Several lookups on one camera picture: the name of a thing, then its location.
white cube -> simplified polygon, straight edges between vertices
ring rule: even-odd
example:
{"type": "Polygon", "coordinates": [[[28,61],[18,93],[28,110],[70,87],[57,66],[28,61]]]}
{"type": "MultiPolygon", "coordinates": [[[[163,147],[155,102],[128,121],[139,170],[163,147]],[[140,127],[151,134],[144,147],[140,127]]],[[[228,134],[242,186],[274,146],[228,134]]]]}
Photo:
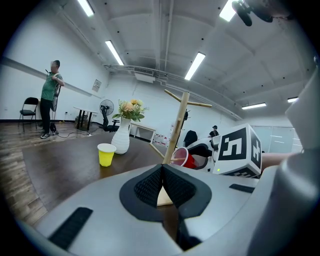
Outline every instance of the white cube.
{"type": "Polygon", "coordinates": [[[220,136],[213,174],[252,178],[261,174],[261,141],[249,124],[232,127],[220,136]]]}

white vase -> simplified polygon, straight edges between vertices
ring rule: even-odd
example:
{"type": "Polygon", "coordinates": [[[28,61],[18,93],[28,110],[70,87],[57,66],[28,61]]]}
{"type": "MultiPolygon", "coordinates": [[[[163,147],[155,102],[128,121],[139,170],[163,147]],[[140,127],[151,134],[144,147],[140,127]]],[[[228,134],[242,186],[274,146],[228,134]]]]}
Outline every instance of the white vase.
{"type": "Polygon", "coordinates": [[[116,147],[116,154],[122,155],[128,151],[129,140],[129,125],[131,119],[121,117],[119,129],[112,138],[111,144],[116,147]]]}

dark pants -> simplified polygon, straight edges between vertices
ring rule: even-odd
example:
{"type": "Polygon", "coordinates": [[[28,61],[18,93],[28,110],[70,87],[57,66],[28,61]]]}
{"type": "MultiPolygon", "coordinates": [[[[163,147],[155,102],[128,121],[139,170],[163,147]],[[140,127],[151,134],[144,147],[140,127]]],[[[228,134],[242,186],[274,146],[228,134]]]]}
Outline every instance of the dark pants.
{"type": "Polygon", "coordinates": [[[40,102],[40,113],[43,122],[44,133],[48,134],[50,131],[50,108],[52,100],[41,98],[40,102]]]}

yellow plastic cup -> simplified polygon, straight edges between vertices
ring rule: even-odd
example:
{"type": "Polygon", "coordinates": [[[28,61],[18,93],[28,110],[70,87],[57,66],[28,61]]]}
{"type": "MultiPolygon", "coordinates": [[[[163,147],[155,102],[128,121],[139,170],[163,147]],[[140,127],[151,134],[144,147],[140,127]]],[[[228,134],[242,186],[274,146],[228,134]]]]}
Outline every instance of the yellow plastic cup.
{"type": "Polygon", "coordinates": [[[98,150],[100,165],[105,167],[110,166],[117,148],[108,143],[101,143],[98,145],[98,150]]]}

ceiling light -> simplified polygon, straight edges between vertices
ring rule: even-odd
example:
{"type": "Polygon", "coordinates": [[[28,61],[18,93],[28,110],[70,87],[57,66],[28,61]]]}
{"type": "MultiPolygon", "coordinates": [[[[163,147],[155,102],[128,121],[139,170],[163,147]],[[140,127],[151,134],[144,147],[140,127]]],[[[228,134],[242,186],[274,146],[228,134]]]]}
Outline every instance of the ceiling light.
{"type": "Polygon", "coordinates": [[[288,102],[295,102],[298,99],[298,97],[288,98],[288,102]]]}
{"type": "Polygon", "coordinates": [[[259,103],[259,104],[254,104],[254,105],[250,105],[250,106],[243,106],[242,109],[248,110],[248,109],[260,108],[260,107],[265,107],[265,106],[266,106],[266,103],[259,103]]]}
{"type": "Polygon", "coordinates": [[[115,57],[116,61],[119,63],[119,65],[123,66],[124,63],[122,62],[122,60],[120,59],[119,54],[117,53],[114,45],[112,44],[112,42],[109,41],[105,41],[106,45],[109,47],[109,50],[112,52],[113,56],[115,57]]]}
{"type": "Polygon", "coordinates": [[[196,72],[196,70],[198,69],[205,57],[206,55],[204,55],[201,52],[198,52],[184,79],[190,80],[192,78],[192,76],[194,75],[194,73],[196,72]]]}
{"type": "Polygon", "coordinates": [[[235,0],[228,0],[224,8],[220,12],[220,17],[225,19],[227,22],[231,21],[232,17],[236,14],[235,10],[232,8],[232,2],[235,0]]]}
{"type": "Polygon", "coordinates": [[[94,15],[94,10],[92,10],[87,0],[78,0],[78,2],[88,17],[94,15]]]}

